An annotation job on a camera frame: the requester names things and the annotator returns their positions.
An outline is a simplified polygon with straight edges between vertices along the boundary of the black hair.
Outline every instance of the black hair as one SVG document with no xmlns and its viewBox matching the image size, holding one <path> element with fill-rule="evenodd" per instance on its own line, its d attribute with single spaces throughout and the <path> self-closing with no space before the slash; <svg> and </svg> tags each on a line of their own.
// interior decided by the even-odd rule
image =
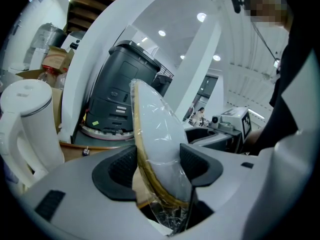
<svg viewBox="0 0 320 240">
<path fill-rule="evenodd" d="M 256 7 L 254 5 L 253 5 L 254 7 L 252 6 L 251 0 L 243 0 L 243 5 L 246 11 L 250 11 L 251 16 L 256 16 L 257 14 Z"/>
</svg>

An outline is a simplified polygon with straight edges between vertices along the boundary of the railing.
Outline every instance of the railing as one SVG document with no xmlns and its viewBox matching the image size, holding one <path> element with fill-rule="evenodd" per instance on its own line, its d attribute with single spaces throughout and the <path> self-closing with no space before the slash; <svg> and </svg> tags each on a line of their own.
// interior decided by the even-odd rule
<svg viewBox="0 0 320 240">
<path fill-rule="evenodd" d="M 157 73 L 157 75 L 164 75 L 166 77 L 173 78 L 175 75 L 172 74 L 165 66 L 162 65 L 160 71 Z"/>
</svg>

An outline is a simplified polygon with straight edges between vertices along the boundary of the wooden staircase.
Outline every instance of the wooden staircase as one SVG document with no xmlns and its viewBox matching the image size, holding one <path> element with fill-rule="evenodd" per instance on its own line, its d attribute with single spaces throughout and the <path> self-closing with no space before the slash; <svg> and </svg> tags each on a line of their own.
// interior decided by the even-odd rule
<svg viewBox="0 0 320 240">
<path fill-rule="evenodd" d="M 115 0 L 70 0 L 67 34 L 72 31 L 87 31 L 96 18 Z"/>
</svg>

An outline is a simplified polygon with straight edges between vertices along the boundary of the wooden table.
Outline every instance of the wooden table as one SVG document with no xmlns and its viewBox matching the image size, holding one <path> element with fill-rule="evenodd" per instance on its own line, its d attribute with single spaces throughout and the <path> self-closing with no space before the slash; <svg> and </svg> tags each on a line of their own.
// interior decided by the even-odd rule
<svg viewBox="0 0 320 240">
<path fill-rule="evenodd" d="M 82 152 L 86 148 L 86 146 L 82 145 L 74 145 L 60 142 L 60 146 L 62 152 L 64 154 L 65 162 L 74 160 L 74 159 L 81 159 L 83 158 Z M 98 146 L 89 146 L 90 156 L 97 154 L 99 152 L 107 151 L 110 149 L 114 149 L 116 147 L 98 147 Z M 136 202 L 139 209 L 148 205 L 150 202 L 153 201 L 152 196 L 148 193 L 148 190 L 145 186 L 145 183 L 142 179 L 140 174 L 139 168 L 135 170 L 132 180 L 132 189 L 135 191 L 136 194 Z"/>
</svg>

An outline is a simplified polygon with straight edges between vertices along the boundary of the kettle handle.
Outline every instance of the kettle handle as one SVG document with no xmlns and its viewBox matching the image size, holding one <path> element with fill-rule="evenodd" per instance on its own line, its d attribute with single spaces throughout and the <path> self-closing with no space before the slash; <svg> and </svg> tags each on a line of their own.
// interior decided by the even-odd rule
<svg viewBox="0 0 320 240">
<path fill-rule="evenodd" d="M 26 140 L 20 114 L 5 112 L 0 120 L 0 154 L 15 176 L 29 188 L 37 179 L 28 168 L 28 164 L 34 171 L 46 169 Z M 18 147 L 20 141 L 23 142 L 23 150 Z"/>
</svg>

